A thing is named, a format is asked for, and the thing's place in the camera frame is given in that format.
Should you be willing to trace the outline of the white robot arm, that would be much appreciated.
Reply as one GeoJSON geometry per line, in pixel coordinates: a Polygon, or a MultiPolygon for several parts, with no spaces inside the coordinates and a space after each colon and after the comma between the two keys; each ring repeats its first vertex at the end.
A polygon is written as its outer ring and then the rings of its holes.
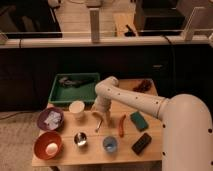
{"type": "Polygon", "coordinates": [[[119,88],[110,76],[95,86],[94,108],[110,123],[115,100],[159,119],[162,130],[162,171],[213,171],[213,122],[206,104],[190,94],[165,98],[119,88]]]}

